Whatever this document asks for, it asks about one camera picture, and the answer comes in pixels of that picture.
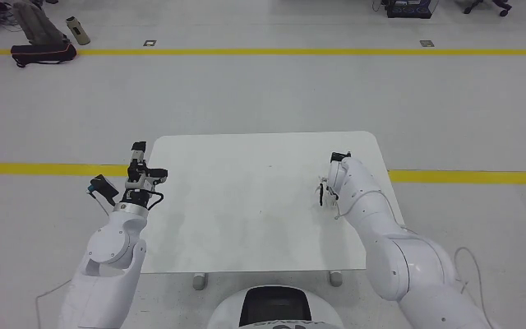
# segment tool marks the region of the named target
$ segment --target white table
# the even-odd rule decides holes
[[[403,224],[369,132],[161,137],[148,166],[167,169],[168,179],[141,234],[142,272],[364,269],[358,234],[315,193],[333,151],[369,168]]]

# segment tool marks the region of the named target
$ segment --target yellow floor stripe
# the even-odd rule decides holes
[[[526,49],[78,49],[84,56],[525,56]],[[0,49],[9,55],[9,49]]]
[[[16,164],[0,163],[0,174],[105,176],[127,175],[124,164]],[[526,184],[526,172],[390,170],[393,183]]]
[[[393,183],[526,184],[526,172],[390,170]]]

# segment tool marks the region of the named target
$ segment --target robot forearm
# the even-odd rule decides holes
[[[164,169],[146,167],[145,142],[135,143],[132,150],[121,202],[115,205],[113,197],[118,192],[102,176],[94,178],[88,187],[89,194],[99,192],[115,207],[108,223],[97,229],[88,242],[62,304],[59,329],[116,329],[128,315],[146,254],[140,233],[146,226],[148,210],[163,199],[162,194],[155,192],[155,185],[168,176]],[[148,208],[152,194],[160,198]],[[123,269],[123,273],[101,276],[101,265]]]
[[[397,301],[414,328],[489,328],[483,313],[453,289],[456,270],[445,250],[399,226],[359,160],[333,154],[327,189],[338,200],[339,216],[362,240],[372,288]]]

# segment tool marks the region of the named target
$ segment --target gray floor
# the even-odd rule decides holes
[[[387,20],[365,0],[63,0],[57,26],[79,18],[92,49],[526,48],[526,2],[505,19],[442,1],[429,21]],[[25,43],[0,30],[0,48]],[[367,130],[388,169],[526,170],[524,57],[79,57],[24,70],[0,56],[2,162],[126,164],[134,141],[163,135]],[[0,327],[36,328],[34,297],[69,279],[105,218],[87,177],[0,176]],[[121,178],[113,178],[118,187]],[[452,256],[478,257],[489,315],[526,323],[526,187],[394,185],[410,229]],[[461,271],[478,292],[473,265]],[[349,328],[407,328],[363,272],[336,289],[325,273],[221,274],[207,290],[188,274],[144,275],[124,328],[202,328],[230,294],[264,283],[311,290]],[[63,290],[41,300],[56,326]]]

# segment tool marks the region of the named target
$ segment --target white cable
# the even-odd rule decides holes
[[[54,289],[51,289],[50,291],[46,291],[45,293],[43,294],[40,294],[38,296],[35,297],[35,310],[36,310],[36,322],[37,322],[37,328],[40,329],[42,327],[42,323],[40,322],[40,310],[39,310],[39,298],[41,297],[45,297],[47,296],[48,294],[51,294],[52,292],[56,291],[56,290],[59,290],[60,288],[62,288],[64,285],[67,285],[72,279],[62,283],[61,285],[59,285],[58,287],[54,288]]]
[[[422,237],[420,234],[418,234],[417,232],[413,231],[412,229],[408,229],[408,227],[406,225],[401,225],[400,226],[402,229],[405,229],[406,231],[409,231],[413,234],[415,234],[416,236],[414,237],[415,239],[418,239],[422,242],[424,242],[425,244],[427,244],[429,246],[429,248],[431,248],[433,250],[433,252],[436,254],[436,258],[438,258],[438,262],[441,264],[441,269],[442,269],[442,282],[445,284],[445,270],[444,270],[444,263],[442,263],[442,259],[441,259],[441,256],[440,254],[436,251],[435,247],[433,247],[433,245],[428,241],[427,238],[425,237]]]
[[[454,268],[457,270],[457,274],[459,275],[459,279],[462,282],[462,286],[463,286],[462,287],[462,292],[464,292],[464,290],[467,289],[466,284],[468,283],[467,281],[464,281],[462,279],[462,276],[460,275],[459,267],[457,266],[457,256],[459,255],[459,253],[462,250],[465,250],[466,252],[468,252],[469,256],[471,256],[471,258],[473,259],[473,262],[475,263],[475,267],[477,268],[477,276],[478,276],[478,288],[480,289],[480,304],[481,304],[481,308],[482,308],[482,313],[484,313],[484,317],[486,318],[487,324],[490,326],[490,328],[491,329],[495,329],[493,327],[493,325],[491,324],[490,319],[487,317],[486,306],[484,306],[484,294],[482,293],[482,276],[480,274],[480,267],[478,267],[477,258],[475,258],[475,255],[473,255],[471,250],[469,250],[469,248],[467,248],[467,247],[460,247],[460,248],[458,248],[454,252],[454,258],[453,258]]]
[[[99,206],[102,208],[102,210],[106,213],[106,215],[109,215],[109,213],[106,211],[106,209],[104,208],[104,206],[102,205],[102,203],[100,203],[99,199],[97,199],[97,197],[95,195],[93,195],[93,193],[90,193],[91,197],[93,197],[97,203],[99,203]]]
[[[336,202],[336,208],[338,209],[338,215],[335,217],[335,220],[337,220],[339,217],[343,217],[345,215],[347,215],[349,212],[351,212],[351,210],[354,208],[354,205],[356,205],[358,203],[358,200],[360,200],[363,196],[366,196],[367,194],[369,193],[380,193],[382,196],[384,196],[385,200],[387,201],[387,204],[389,205],[389,208],[391,209],[391,215],[393,216],[393,219],[394,219],[394,222],[396,224],[399,224],[398,221],[396,220],[396,216],[395,216],[395,212],[393,211],[393,207],[391,205],[391,202],[389,201],[389,198],[387,198],[387,196],[381,191],[381,190],[371,190],[371,191],[367,191],[365,193],[363,193],[362,195],[360,195],[353,203],[353,205],[349,208],[348,211],[346,211],[344,214],[340,214],[339,213],[339,206],[338,206],[338,202]]]

